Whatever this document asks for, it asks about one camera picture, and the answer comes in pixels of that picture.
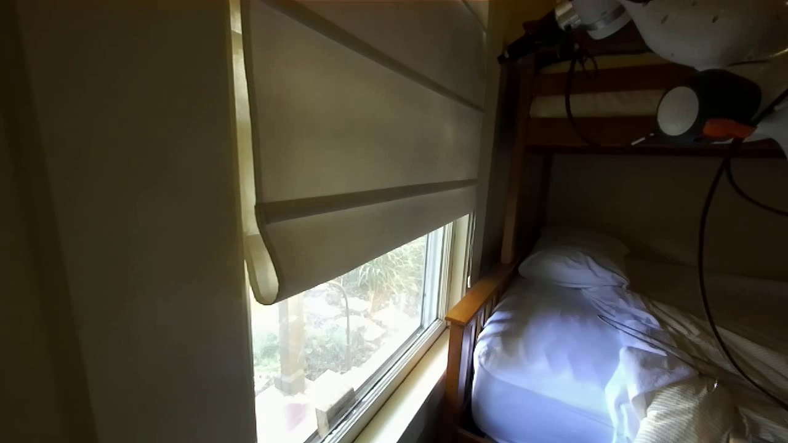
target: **roller shade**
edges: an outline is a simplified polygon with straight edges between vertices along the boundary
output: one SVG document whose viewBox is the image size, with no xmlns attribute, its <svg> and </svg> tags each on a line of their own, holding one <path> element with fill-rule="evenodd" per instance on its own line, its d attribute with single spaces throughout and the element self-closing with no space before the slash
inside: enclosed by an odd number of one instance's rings
<svg viewBox="0 0 788 443">
<path fill-rule="evenodd" d="M 473 209 L 478 106 L 315 29 L 281 2 L 249 0 L 243 16 L 261 236 L 249 236 L 246 251 L 261 303 Z"/>
</svg>

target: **window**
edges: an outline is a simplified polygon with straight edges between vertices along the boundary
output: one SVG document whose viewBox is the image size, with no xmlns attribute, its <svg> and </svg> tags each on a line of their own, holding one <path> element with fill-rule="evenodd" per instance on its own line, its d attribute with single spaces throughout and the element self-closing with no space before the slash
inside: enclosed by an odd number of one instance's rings
<svg viewBox="0 0 788 443">
<path fill-rule="evenodd" d="M 437 230 L 277 305 L 251 300 L 261 443 L 318 440 L 435 325 Z"/>
</svg>

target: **white wall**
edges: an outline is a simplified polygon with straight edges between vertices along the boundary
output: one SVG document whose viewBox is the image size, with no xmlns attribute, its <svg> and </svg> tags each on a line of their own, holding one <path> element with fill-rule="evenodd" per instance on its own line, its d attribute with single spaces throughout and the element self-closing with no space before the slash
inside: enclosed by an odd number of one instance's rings
<svg viewBox="0 0 788 443">
<path fill-rule="evenodd" d="M 254 440 L 225 6 L 15 6 L 96 439 Z M 1 213 L 15 209 L 10 199 L 1 182 Z M 16 232 L 5 223 L 0 236 Z M 16 277 L 16 299 L 1 299 L 12 308 L 1 315 L 20 325 L 1 322 L 1 335 L 26 340 L 0 346 L 16 356 L 31 346 L 15 373 L 38 374 L 15 392 L 41 411 L 16 429 L 41 422 L 46 437 L 21 440 L 62 440 L 38 300 L 26 288 L 34 268 L 25 244 L 12 251 L 1 246 L 0 279 Z"/>
<path fill-rule="evenodd" d="M 717 159 L 555 156 L 552 224 L 598 226 L 627 239 L 638 256 L 693 264 L 696 223 Z M 752 197 L 788 209 L 788 162 L 734 161 Z M 788 223 L 740 202 L 720 186 L 708 216 L 708 268 L 788 279 Z"/>
</svg>

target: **cord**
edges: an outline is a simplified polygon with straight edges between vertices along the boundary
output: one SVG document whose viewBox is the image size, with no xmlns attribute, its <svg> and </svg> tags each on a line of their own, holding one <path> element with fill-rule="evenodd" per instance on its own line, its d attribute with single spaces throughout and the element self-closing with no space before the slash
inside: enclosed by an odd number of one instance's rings
<svg viewBox="0 0 788 443">
<path fill-rule="evenodd" d="M 718 346 L 718 349 L 725 356 L 725 359 L 730 362 L 730 367 L 751 385 L 756 388 L 763 396 L 767 396 L 773 405 L 777 405 L 779 408 L 788 411 L 788 401 L 782 401 L 779 396 L 776 396 L 773 392 L 767 392 L 763 385 L 758 385 L 735 359 L 735 356 L 728 349 L 728 346 L 723 343 L 718 328 L 717 328 L 717 321 L 714 321 L 714 312 L 712 312 L 712 303 L 708 303 L 708 292 L 707 292 L 707 273 L 703 273 L 703 262 L 707 262 L 707 226 L 708 226 L 708 213 L 712 213 L 712 202 L 714 202 L 714 194 L 718 191 L 718 182 L 723 178 L 723 172 L 728 170 L 730 161 L 734 161 L 734 153 L 740 149 L 740 138 L 735 138 L 725 153 L 725 159 L 718 162 L 717 172 L 714 172 L 714 181 L 708 186 L 708 192 L 703 197 L 703 207 L 702 207 L 702 214 L 698 214 L 698 236 L 696 236 L 696 283 L 698 283 L 698 296 L 702 296 L 702 303 L 703 303 L 703 312 L 707 312 L 707 321 L 708 321 L 708 328 L 712 328 L 712 335 Z"/>
<path fill-rule="evenodd" d="M 565 73 L 565 76 L 564 76 L 564 112 L 565 112 L 565 122 L 569 122 L 571 130 L 574 130 L 589 149 L 598 150 L 600 146 L 598 146 L 592 138 L 585 137 L 585 130 L 576 124 L 574 112 L 571 112 L 574 73 L 576 73 L 576 63 L 580 63 L 582 58 L 589 58 L 589 55 L 582 55 L 577 48 L 571 50 L 569 73 Z"/>
<path fill-rule="evenodd" d="M 752 125 L 758 125 L 767 113 L 773 113 L 786 100 L 788 100 L 788 90 L 786 90 L 782 93 L 777 93 L 777 96 L 752 118 Z M 745 199 L 749 204 L 752 204 L 752 207 L 758 207 L 758 209 L 763 209 L 763 213 L 767 213 L 767 214 L 776 214 L 776 216 L 788 216 L 788 209 L 779 209 L 779 207 L 773 207 L 773 204 L 766 204 L 766 202 L 751 197 L 751 194 L 739 186 L 739 181 L 735 181 L 735 175 L 734 175 L 734 162 L 728 162 L 728 165 L 723 167 L 723 175 L 725 175 L 728 186 L 734 188 L 734 192 L 735 192 L 740 199 Z"/>
</svg>

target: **mattress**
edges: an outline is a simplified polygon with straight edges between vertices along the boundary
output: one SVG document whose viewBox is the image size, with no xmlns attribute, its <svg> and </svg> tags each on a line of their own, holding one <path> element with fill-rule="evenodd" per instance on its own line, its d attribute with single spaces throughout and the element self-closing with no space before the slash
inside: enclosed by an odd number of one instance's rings
<svg viewBox="0 0 788 443">
<path fill-rule="evenodd" d="M 512 283 L 478 337 L 474 424 L 506 443 L 625 440 L 638 429 L 648 440 L 648 429 L 673 429 L 657 411 L 712 401 L 718 434 L 788 440 L 786 411 L 740 383 L 708 335 L 693 268 L 627 262 L 627 277 L 623 292 Z M 708 296 L 735 356 L 786 399 L 788 283 L 712 273 Z"/>
</svg>

